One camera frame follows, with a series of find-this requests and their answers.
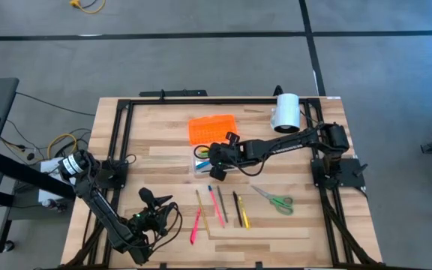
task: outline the gray floor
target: gray floor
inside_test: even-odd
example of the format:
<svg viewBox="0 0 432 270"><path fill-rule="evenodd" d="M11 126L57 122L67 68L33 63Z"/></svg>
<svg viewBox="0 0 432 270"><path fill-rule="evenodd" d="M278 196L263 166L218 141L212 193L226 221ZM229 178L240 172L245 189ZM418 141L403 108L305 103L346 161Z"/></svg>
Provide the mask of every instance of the gray floor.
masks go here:
<svg viewBox="0 0 432 270"><path fill-rule="evenodd" d="M432 30L432 0L307 0L307 6L314 31ZM118 0L93 16L62 0L0 0L0 35L302 29L299 4L290 0ZM315 42L327 95L343 98L355 150L370 165L364 175L383 259L432 269L432 155L419 150L432 140L432 37ZM280 84L285 92L317 94L303 37L0 42L0 77L18 77L18 91L86 112L94 112L99 97L159 89L269 95ZM92 126L90 117L23 97L9 119L40 146ZM23 142L10 125L4 137ZM0 254L0 269L56 266L68 221L16 222L10 237L19 248Z"/></svg>

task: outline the scissors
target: scissors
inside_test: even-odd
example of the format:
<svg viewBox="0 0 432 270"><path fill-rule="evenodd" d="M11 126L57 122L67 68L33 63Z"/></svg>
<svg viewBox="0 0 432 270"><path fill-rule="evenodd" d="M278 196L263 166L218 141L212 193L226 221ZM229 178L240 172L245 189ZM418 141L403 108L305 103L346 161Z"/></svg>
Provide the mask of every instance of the scissors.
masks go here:
<svg viewBox="0 0 432 270"><path fill-rule="evenodd" d="M292 215L293 214L293 202L294 199L290 196L275 196L273 194L267 193L264 190L251 186L254 188L255 191L257 191L259 194L263 195L266 199L269 200L269 203L271 203L278 212L280 212L283 215Z"/></svg>

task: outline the yellow pencil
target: yellow pencil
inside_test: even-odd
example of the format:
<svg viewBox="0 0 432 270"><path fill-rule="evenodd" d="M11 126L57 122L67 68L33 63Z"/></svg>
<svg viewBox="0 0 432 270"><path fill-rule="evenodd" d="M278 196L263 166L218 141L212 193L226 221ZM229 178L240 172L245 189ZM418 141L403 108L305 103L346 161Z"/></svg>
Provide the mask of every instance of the yellow pencil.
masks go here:
<svg viewBox="0 0 432 270"><path fill-rule="evenodd" d="M249 218L246 215L245 205L243 204L243 199L241 198L241 196L238 196L238 202L241 213L243 214L244 225L246 226L246 229L249 230L249 228L251 228L251 225L249 223Z"/></svg>
<svg viewBox="0 0 432 270"><path fill-rule="evenodd" d="M198 192L198 190L196 190L196 195L198 196L198 203L199 203L199 207L201 208L202 220L204 221L204 226L206 227L206 232L208 232L208 236L209 236L208 221L206 220L206 214L204 213L203 204L201 203L200 192Z"/></svg>

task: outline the pink highlighter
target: pink highlighter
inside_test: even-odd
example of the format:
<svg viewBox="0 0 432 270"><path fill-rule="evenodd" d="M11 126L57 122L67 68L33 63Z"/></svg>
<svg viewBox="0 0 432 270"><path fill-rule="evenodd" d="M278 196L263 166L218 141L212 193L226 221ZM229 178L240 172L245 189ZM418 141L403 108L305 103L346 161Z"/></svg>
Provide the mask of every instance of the pink highlighter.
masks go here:
<svg viewBox="0 0 432 270"><path fill-rule="evenodd" d="M209 189L209 193L211 194L211 198L213 199L214 210L216 211L216 214L219 217L219 222L221 223L221 226L224 228L223 218L221 217L221 213L219 212L218 203L216 202L215 194L213 193L213 188L211 187L211 185L209 185L208 189Z"/></svg>
<svg viewBox="0 0 432 270"><path fill-rule="evenodd" d="M201 215L201 208L198 208L198 212L196 213L196 221L194 221L193 232L191 233L191 237L189 239L189 242L191 242L192 245L194 245L194 242L196 241L196 233L198 232L198 223L200 221L200 215Z"/></svg>

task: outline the orange container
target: orange container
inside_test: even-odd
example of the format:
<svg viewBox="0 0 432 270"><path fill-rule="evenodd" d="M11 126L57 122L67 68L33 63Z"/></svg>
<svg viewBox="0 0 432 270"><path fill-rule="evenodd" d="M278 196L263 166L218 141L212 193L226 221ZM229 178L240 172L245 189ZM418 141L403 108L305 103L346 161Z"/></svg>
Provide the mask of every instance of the orange container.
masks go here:
<svg viewBox="0 0 432 270"><path fill-rule="evenodd" d="M235 134L236 120L234 115L211 115L191 119L188 123L189 143L192 146L210 143L226 142L226 134Z"/></svg>

